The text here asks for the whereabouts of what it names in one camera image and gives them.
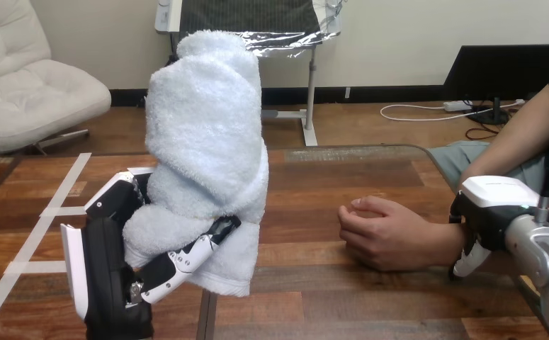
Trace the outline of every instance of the power strip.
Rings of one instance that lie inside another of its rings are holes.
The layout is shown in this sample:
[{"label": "power strip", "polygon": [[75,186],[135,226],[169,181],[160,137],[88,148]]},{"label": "power strip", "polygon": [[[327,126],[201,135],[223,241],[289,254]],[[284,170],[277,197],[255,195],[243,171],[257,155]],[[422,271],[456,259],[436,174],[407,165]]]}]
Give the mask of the power strip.
[{"label": "power strip", "polygon": [[472,108],[472,101],[446,101],[443,109],[447,112],[464,111]]}]

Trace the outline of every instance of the white towel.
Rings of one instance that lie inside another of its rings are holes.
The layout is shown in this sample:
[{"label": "white towel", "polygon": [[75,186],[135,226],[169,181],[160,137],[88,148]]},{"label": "white towel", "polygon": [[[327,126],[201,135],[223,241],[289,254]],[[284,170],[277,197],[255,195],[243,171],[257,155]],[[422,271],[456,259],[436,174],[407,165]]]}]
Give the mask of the white towel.
[{"label": "white towel", "polygon": [[191,276],[222,295],[245,296],[255,269],[268,186],[261,136],[258,60],[241,38],[198,32],[179,44],[178,62],[155,72],[147,94],[152,203],[124,226],[125,259],[144,266],[207,231],[219,216],[241,227]]}]

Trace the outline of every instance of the robotic arm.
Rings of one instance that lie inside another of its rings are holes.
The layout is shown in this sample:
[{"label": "robotic arm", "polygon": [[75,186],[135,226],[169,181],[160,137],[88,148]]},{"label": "robotic arm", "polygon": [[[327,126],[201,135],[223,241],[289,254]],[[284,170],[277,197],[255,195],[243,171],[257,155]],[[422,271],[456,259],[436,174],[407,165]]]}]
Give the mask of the robotic arm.
[{"label": "robotic arm", "polygon": [[116,174],[84,206],[85,228],[61,225],[70,293],[87,339],[151,338],[151,305],[186,281],[241,225],[235,216],[220,217],[182,249],[131,268],[124,260],[122,230],[136,209],[149,203],[152,172],[132,168]]},{"label": "robotic arm", "polygon": [[549,325],[548,203],[549,197],[539,197],[513,178],[466,180],[452,204],[450,221],[462,222],[465,217],[472,233],[450,277],[465,277],[493,251],[507,251],[540,292],[541,314]]}]

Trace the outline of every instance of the monitor stand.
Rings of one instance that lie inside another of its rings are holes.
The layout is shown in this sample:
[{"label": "monitor stand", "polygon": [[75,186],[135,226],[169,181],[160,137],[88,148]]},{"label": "monitor stand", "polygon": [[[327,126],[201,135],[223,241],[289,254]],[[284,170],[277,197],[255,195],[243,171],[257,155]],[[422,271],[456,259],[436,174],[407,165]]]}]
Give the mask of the monitor stand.
[{"label": "monitor stand", "polygon": [[476,115],[467,116],[468,119],[474,120],[477,123],[487,125],[503,125],[509,120],[509,113],[502,110],[499,97],[495,97],[493,100],[493,107],[491,106],[474,106],[473,110],[483,111],[492,108],[493,110],[484,113],[477,113]]}]

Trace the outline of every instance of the black baseboard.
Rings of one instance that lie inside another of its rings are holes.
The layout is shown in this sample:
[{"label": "black baseboard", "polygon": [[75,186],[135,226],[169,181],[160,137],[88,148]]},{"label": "black baseboard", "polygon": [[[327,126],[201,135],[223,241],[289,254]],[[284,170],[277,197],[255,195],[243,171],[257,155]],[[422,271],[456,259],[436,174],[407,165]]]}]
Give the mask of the black baseboard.
[{"label": "black baseboard", "polygon": [[[112,106],[145,106],[147,89],[110,90]],[[319,87],[314,103],[397,103],[410,101],[441,101],[442,85],[422,86],[357,86],[345,98],[345,87]],[[263,105],[302,105],[307,103],[307,88],[262,89]]]}]

